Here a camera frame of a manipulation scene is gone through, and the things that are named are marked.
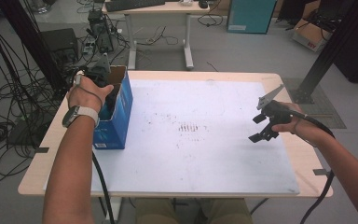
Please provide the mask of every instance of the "black stand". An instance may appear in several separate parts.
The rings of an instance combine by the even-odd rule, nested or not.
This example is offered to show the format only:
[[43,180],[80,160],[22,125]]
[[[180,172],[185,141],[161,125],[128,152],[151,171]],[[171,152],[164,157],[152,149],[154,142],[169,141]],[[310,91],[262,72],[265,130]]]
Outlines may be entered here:
[[297,104],[313,104],[310,95],[322,80],[331,64],[334,62],[343,46],[353,35],[358,26],[358,1],[354,1],[351,9],[335,30],[330,40],[316,59],[297,90],[290,91],[293,102]]

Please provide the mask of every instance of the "gray floor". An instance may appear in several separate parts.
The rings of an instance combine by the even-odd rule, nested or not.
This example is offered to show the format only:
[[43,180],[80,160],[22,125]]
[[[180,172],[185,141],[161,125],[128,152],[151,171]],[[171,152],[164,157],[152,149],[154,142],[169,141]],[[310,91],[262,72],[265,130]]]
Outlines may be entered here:
[[[87,24],[40,24],[41,29],[74,27],[77,36],[85,35]],[[303,78],[318,54],[291,40],[293,31],[285,31],[284,22],[272,23],[267,35],[230,34],[223,22],[220,26],[205,27],[192,20],[191,47],[195,64],[194,71],[277,73],[284,78]],[[142,28],[136,34],[139,42],[153,37],[157,27]],[[0,32],[15,49],[21,52],[19,40],[9,25],[0,17]],[[184,37],[181,27],[167,27],[164,36]],[[159,40],[155,46],[140,46],[137,69],[140,70],[186,70],[181,45],[167,45]],[[115,61],[124,64],[126,56]],[[0,72],[0,87],[6,84]],[[346,129],[333,130],[337,139],[358,158],[358,84],[352,84],[333,65],[320,83],[321,88],[338,112]],[[0,111],[7,105],[1,104]],[[17,164],[19,158],[7,156],[2,161],[4,168]],[[43,207],[41,197],[21,196],[17,187],[24,173],[8,177],[0,182],[0,223],[40,223]],[[311,214],[307,223],[358,223],[358,214],[337,180],[333,182],[334,195],[325,199]],[[252,209],[262,199],[248,199]],[[314,199],[270,199],[254,213],[254,222],[299,223]],[[181,199],[177,212],[182,223],[192,223],[198,210],[193,199]],[[103,222],[103,213],[98,201],[93,200],[96,223]],[[119,223],[134,223],[134,208],[128,199],[124,200]]]

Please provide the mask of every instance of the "forearm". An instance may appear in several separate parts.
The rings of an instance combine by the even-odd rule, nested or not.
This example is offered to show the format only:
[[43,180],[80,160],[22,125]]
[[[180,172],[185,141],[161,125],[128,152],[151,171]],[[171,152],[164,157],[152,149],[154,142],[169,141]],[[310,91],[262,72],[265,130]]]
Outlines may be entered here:
[[317,135],[321,136],[314,144],[323,154],[358,211],[358,160],[330,135]]
[[65,223],[65,220],[56,219],[60,217],[78,217],[78,223],[92,222],[90,182],[93,129],[94,120],[80,116],[66,131],[48,181],[44,223]]

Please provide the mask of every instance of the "desk leg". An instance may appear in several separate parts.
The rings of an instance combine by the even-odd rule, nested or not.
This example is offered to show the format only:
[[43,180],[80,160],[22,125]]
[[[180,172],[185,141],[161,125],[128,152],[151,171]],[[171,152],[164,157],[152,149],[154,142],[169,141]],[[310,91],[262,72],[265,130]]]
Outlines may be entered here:
[[[112,206],[113,218],[115,219],[115,222],[118,221],[118,214],[120,214],[121,200],[122,198],[120,197],[110,198],[110,205]],[[110,220],[109,214],[106,214],[106,220]]]
[[132,36],[131,15],[126,14],[124,16],[126,18],[127,30],[130,39],[130,56],[129,56],[128,69],[133,70],[135,69],[135,62],[136,62],[136,42],[133,41],[133,36]]
[[186,58],[186,67],[188,70],[194,68],[193,58],[191,57],[190,49],[190,14],[186,14],[186,39],[183,40],[185,46],[185,58]]

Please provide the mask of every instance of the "hand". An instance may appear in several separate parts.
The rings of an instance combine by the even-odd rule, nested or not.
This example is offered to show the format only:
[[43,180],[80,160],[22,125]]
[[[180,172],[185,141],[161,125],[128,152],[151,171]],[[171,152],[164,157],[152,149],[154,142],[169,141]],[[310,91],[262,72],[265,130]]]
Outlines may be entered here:
[[90,107],[99,113],[106,96],[113,90],[113,85],[99,88],[88,77],[82,75],[77,76],[80,76],[79,85],[74,85],[66,94],[68,106],[81,105]]
[[[282,103],[282,102],[280,102],[280,104],[285,105],[289,109],[294,110],[296,112],[304,113],[301,110],[301,108],[296,104]],[[271,129],[272,131],[278,133],[289,132],[289,133],[296,134],[300,138],[308,140],[312,143],[318,140],[318,138],[320,137],[320,133],[324,133],[324,131],[316,127],[314,124],[306,120],[299,119],[296,116],[292,116],[292,120],[290,123],[276,124],[272,126]]]

